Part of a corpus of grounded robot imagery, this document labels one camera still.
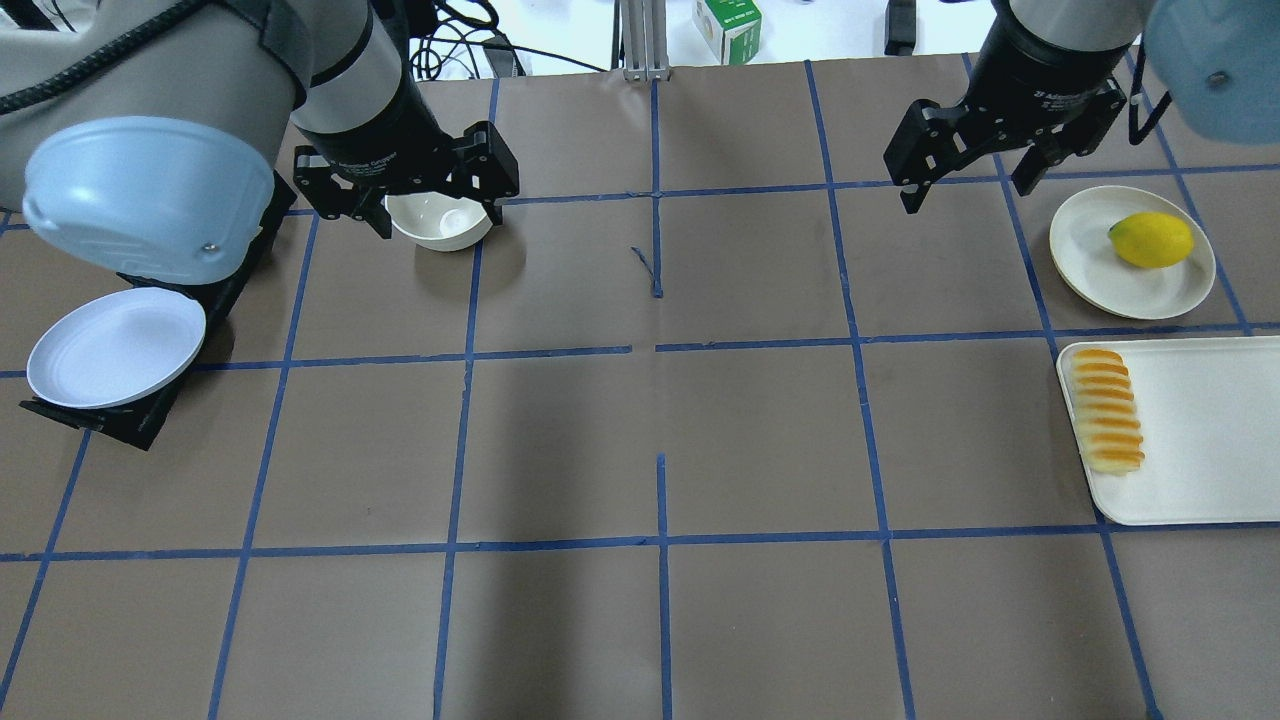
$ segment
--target bread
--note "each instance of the bread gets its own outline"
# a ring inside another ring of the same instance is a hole
[[[1084,464],[1115,475],[1139,469],[1147,456],[1142,452],[1142,424],[1124,357],[1096,347],[1076,351],[1070,380]]]

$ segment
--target plate with lemon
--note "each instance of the plate with lemon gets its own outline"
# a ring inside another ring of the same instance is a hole
[[[1123,318],[1175,318],[1213,288],[1204,231],[1181,208],[1143,190],[1110,184],[1073,195],[1053,215],[1048,238],[1066,284]]]

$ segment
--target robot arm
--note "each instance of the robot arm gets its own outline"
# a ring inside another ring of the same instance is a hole
[[[300,190],[384,237],[387,193],[470,197],[498,220],[518,192],[492,124],[440,129],[367,0],[104,0],[76,36],[0,32],[0,206],[127,274],[234,272],[291,117],[311,142]]]
[[[1206,137],[1280,142],[1272,0],[993,0],[996,20],[951,108],[913,102],[884,164],[915,213],[929,187],[991,152],[1027,149],[1011,179],[1028,195],[1070,155],[1097,150],[1129,94],[1112,70],[1139,33],[1187,123]],[[1134,143],[1144,133],[1132,133]]]

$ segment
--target light blue joint cap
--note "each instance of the light blue joint cap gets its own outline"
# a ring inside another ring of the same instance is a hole
[[[1143,38],[1193,131],[1280,142],[1280,0],[1161,0]]]
[[[102,118],[49,136],[26,179],[23,215],[50,245],[180,284],[236,272],[274,187],[270,165],[238,137],[150,117]]]

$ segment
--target white bowl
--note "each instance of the white bowl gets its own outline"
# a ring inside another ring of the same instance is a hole
[[[64,407],[114,407],[177,378],[205,340],[205,310],[169,290],[138,287],[54,323],[27,359],[27,384]]]
[[[396,229],[422,247],[440,252],[471,247],[493,227],[484,205],[439,192],[388,195],[383,206]]]
[[[1138,268],[1116,255],[1107,231],[1134,213],[1167,213],[1192,228],[1192,254],[1169,268]],[[1107,184],[1076,192],[1048,229],[1053,265],[1080,297],[1107,313],[1164,320],[1189,313],[1213,288],[1216,264],[1204,231],[1181,208],[1135,187]]]

